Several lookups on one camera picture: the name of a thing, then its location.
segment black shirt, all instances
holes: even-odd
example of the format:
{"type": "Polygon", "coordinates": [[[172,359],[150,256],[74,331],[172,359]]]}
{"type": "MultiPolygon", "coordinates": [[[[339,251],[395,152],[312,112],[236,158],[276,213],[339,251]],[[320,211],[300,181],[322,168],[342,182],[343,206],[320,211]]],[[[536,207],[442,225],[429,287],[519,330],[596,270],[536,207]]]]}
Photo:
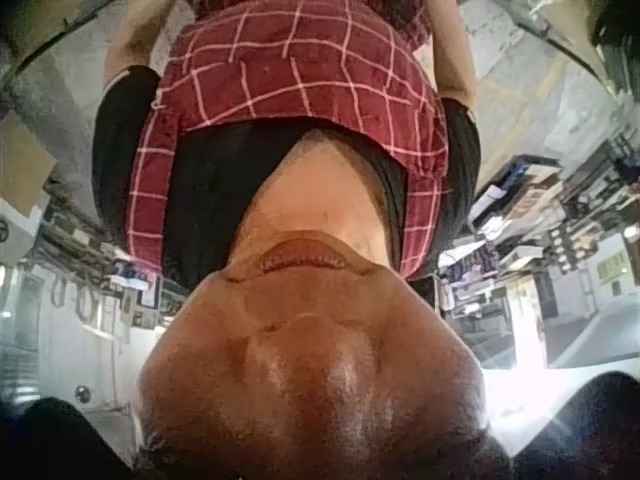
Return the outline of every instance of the black shirt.
{"type": "MultiPolygon", "coordinates": [[[[160,77],[131,67],[105,94],[93,143],[96,206],[113,242],[126,245],[129,183],[139,137],[160,77]]],[[[465,107],[443,100],[449,132],[449,174],[431,254],[418,276],[429,273],[465,222],[480,168],[480,142],[465,107]]],[[[385,192],[391,260],[402,251],[407,174],[367,137],[315,118],[258,119],[187,133],[178,142],[165,215],[162,267],[165,276],[193,289],[226,264],[237,227],[263,182],[309,130],[345,134],[372,166],[385,192]]]]}

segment neck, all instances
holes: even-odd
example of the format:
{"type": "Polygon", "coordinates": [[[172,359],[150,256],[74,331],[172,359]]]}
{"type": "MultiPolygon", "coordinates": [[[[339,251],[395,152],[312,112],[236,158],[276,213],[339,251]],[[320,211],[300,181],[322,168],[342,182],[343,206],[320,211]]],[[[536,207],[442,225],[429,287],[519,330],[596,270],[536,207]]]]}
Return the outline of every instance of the neck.
{"type": "Polygon", "coordinates": [[[382,187],[346,144],[320,132],[305,136],[256,195],[229,263],[259,254],[300,232],[322,232],[367,260],[390,267],[382,187]]]}

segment lips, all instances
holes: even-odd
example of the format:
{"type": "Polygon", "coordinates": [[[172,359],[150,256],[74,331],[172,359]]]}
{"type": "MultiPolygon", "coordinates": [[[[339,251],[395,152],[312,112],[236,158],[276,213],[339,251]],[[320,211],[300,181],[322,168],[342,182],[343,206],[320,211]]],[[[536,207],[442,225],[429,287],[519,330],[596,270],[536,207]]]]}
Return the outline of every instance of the lips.
{"type": "Polygon", "coordinates": [[[260,257],[257,270],[262,274],[291,267],[349,270],[344,255],[327,244],[311,239],[291,239],[279,243],[260,257]]]}

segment red plaid shirt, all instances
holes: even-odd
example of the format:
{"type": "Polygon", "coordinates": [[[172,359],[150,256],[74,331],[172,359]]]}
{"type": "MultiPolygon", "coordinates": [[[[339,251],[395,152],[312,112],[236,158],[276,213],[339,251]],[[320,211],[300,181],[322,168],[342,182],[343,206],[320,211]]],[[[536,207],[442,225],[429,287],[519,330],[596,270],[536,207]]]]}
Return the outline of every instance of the red plaid shirt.
{"type": "Polygon", "coordinates": [[[182,134],[308,116],[368,136],[407,169],[400,273],[415,272],[429,251],[447,171],[442,105],[412,55],[428,35],[424,0],[415,1],[414,21],[397,31],[374,0],[196,0],[197,21],[175,42],[138,146],[127,212],[130,253],[161,271],[182,134]]]}

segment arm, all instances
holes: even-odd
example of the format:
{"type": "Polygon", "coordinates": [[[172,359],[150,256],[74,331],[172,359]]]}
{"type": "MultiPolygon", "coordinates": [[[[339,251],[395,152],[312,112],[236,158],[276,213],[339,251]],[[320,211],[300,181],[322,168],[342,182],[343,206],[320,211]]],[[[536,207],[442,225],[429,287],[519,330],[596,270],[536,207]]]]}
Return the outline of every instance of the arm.
{"type": "Polygon", "coordinates": [[[176,0],[131,0],[105,65],[105,85],[133,65],[149,66],[151,52],[176,0]]]}
{"type": "Polygon", "coordinates": [[[473,110],[475,69],[456,0],[427,0],[426,13],[433,33],[433,67],[438,93],[473,110]]]}

